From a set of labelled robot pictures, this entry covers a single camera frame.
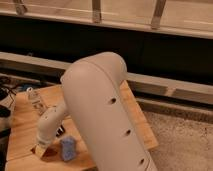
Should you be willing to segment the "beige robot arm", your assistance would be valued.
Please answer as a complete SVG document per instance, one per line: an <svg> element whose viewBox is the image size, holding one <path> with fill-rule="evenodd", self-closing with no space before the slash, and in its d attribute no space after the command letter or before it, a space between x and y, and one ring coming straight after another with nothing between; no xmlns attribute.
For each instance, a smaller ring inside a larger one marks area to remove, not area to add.
<svg viewBox="0 0 213 171"><path fill-rule="evenodd" d="M45 153L70 116L99 171L157 171L120 93L126 73L113 52L72 63L61 77L63 100L38 121L35 154Z"/></svg>

